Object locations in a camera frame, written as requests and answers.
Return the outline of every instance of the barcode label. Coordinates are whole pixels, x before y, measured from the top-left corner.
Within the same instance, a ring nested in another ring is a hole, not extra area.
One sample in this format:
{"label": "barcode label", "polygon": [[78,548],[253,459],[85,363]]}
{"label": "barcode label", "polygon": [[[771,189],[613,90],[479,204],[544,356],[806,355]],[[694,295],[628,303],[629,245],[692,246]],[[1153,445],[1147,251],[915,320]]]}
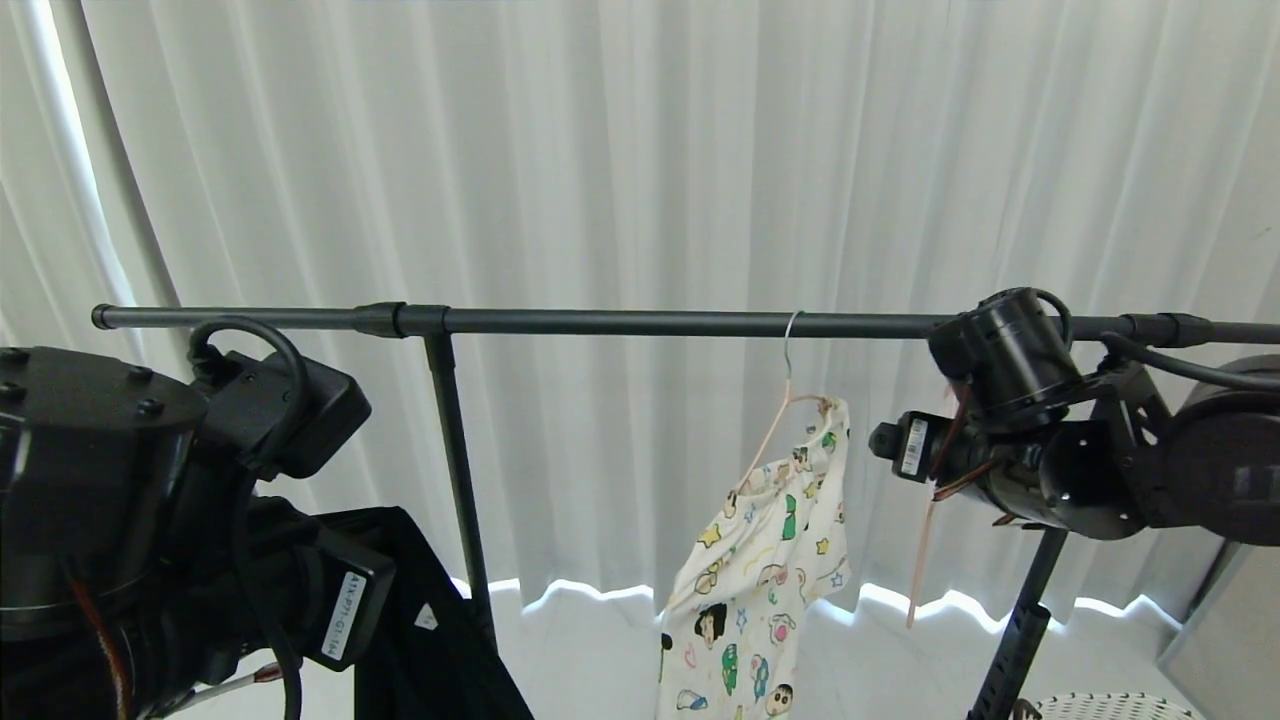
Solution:
{"label": "barcode label", "polygon": [[906,452],[902,454],[902,474],[914,475],[920,469],[920,456],[924,455],[924,436],[929,424],[916,418],[911,420],[911,432],[906,436]]}

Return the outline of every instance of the bolt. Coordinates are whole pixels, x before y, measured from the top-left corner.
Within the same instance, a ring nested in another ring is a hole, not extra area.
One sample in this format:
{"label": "bolt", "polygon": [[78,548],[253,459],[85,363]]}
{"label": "bolt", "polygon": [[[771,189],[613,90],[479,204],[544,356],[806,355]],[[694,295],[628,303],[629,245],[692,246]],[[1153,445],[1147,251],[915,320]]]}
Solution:
{"label": "bolt", "polygon": [[0,347],[0,363],[23,365],[31,360],[31,354],[20,347]]}
{"label": "bolt", "polygon": [[155,400],[152,397],[145,397],[138,401],[138,415],[155,416],[164,411],[164,402]]}
{"label": "bolt", "polygon": [[23,397],[27,397],[27,388],[9,380],[0,383],[0,400],[12,400],[17,402]]}

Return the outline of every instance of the white curtain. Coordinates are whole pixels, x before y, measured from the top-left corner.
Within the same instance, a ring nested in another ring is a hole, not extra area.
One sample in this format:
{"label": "white curtain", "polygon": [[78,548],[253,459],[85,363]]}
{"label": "white curtain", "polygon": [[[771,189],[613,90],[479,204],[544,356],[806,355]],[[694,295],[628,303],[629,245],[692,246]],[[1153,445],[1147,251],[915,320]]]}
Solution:
{"label": "white curtain", "polygon": [[[1280,322],[1276,3],[52,13],[99,190],[120,204],[106,245],[150,288],[138,302],[948,313],[1036,284],[1078,314]],[[38,206],[10,161],[10,204]],[[138,201],[119,200],[134,183]],[[14,231],[33,251],[81,250],[59,260],[60,286],[4,260],[10,340],[124,352],[86,329],[113,296],[81,278],[101,260],[65,222]],[[63,322],[18,323],[19,306]],[[356,375],[375,415],[324,473],[275,491],[308,511],[402,505],[463,577],[421,346],[293,336]],[[660,603],[772,418],[781,343],[456,343],[490,577],[518,578],[526,601],[566,578],[649,584]],[[906,409],[946,407],[923,343],[796,341],[792,359],[800,388],[850,401],[858,447]],[[1187,384],[1161,383],[1180,402]],[[868,452],[845,482],[860,580],[905,591],[923,488]],[[1007,611],[1037,537],[996,516],[943,506],[924,600],[956,589]],[[1050,606],[1146,593],[1178,615],[1219,544],[1197,529],[1073,538]]]}

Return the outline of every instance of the white t-shirt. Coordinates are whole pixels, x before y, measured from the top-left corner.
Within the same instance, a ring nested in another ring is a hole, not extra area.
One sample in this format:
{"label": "white t-shirt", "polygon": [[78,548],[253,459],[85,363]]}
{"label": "white t-shirt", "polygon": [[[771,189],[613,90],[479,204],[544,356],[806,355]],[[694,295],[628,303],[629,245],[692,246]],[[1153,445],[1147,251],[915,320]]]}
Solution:
{"label": "white t-shirt", "polygon": [[730,492],[676,575],[663,611],[659,720],[791,710],[804,611],[849,582],[849,407],[818,405],[822,421],[805,442]]}

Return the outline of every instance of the black metal rod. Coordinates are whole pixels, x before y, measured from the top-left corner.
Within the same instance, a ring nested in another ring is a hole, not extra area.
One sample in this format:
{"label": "black metal rod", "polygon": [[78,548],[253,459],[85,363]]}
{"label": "black metal rod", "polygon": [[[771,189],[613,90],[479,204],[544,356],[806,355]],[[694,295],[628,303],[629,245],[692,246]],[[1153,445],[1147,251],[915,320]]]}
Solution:
{"label": "black metal rod", "polygon": [[[472,310],[443,309],[444,331],[465,334],[577,334],[667,337],[781,337],[790,313],[654,310]],[[93,324],[104,328],[191,327],[220,315],[242,315],[280,329],[346,329],[383,336],[424,336],[439,328],[438,305],[379,304],[352,309],[300,307],[116,307],[100,305]],[[954,315],[805,313],[794,337],[918,340]],[[1074,318],[1076,340],[1115,332],[1156,346],[1175,345],[1178,320],[1166,315]],[[1199,342],[1280,345],[1280,324],[1211,323]]]}
{"label": "black metal rod", "polygon": [[435,406],[440,414],[444,457],[449,465],[449,483],[453,486],[453,509],[457,512],[458,529],[462,533],[462,560],[467,566],[467,584],[471,585],[471,606],[480,621],[480,628],[497,648],[493,605],[489,597],[489,573],[484,565],[480,515],[476,511],[475,487],[471,484],[471,461],[467,456],[467,438],[462,425],[462,404],[458,400],[453,342],[448,333],[431,333],[424,338],[424,343],[431,379],[435,384]]}
{"label": "black metal rod", "polygon": [[1066,530],[1050,528],[1044,530],[1036,557],[1027,570],[1023,589],[1018,593],[1009,624],[1000,638],[995,657],[987,669],[987,678],[978,691],[966,720],[1007,720],[1014,711],[1018,694],[1023,691],[1027,674],[1030,671],[1036,651],[1051,619],[1050,611],[1039,601],[1044,597],[1048,578],[1066,544]]}

